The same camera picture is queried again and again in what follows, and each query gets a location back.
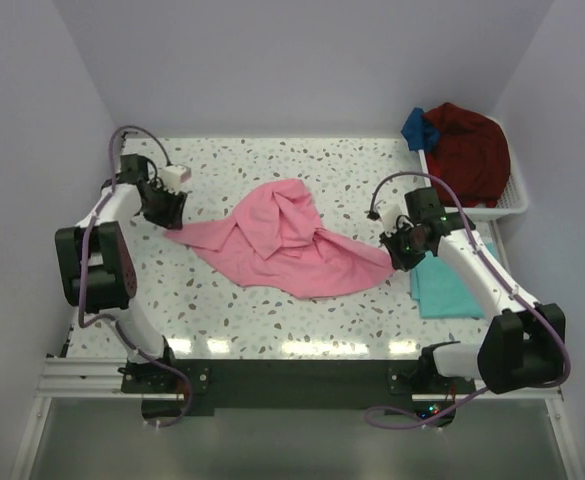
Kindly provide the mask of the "pink t shirt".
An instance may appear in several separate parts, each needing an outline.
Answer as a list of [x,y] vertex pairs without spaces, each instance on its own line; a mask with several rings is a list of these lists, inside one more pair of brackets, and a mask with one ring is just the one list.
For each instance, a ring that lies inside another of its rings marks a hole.
[[165,237],[241,287],[273,287],[299,299],[368,290],[394,272],[388,253],[327,230],[299,179],[261,185],[228,217]]

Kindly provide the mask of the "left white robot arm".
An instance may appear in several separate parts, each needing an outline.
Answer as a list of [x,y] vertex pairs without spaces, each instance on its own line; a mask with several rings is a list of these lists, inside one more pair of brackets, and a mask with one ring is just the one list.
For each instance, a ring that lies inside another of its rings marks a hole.
[[182,184],[190,177],[186,166],[159,168],[145,156],[123,155],[90,213],[54,238],[62,289],[77,308],[78,326],[109,326],[129,363],[148,363],[143,378],[157,392],[177,385],[179,368],[136,300],[138,280],[123,226],[140,215],[165,230],[181,229],[187,199]]

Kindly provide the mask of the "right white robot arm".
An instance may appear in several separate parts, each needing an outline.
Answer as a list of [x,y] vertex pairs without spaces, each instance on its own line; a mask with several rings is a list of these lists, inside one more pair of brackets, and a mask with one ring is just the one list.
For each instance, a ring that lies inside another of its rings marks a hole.
[[423,349],[420,386],[441,392],[453,378],[478,379],[496,394],[563,383],[570,373],[566,318],[518,285],[487,249],[470,220],[446,212],[434,188],[405,196],[407,207],[386,208],[381,244],[392,266],[408,272],[428,254],[456,272],[489,322],[479,345],[449,341]]

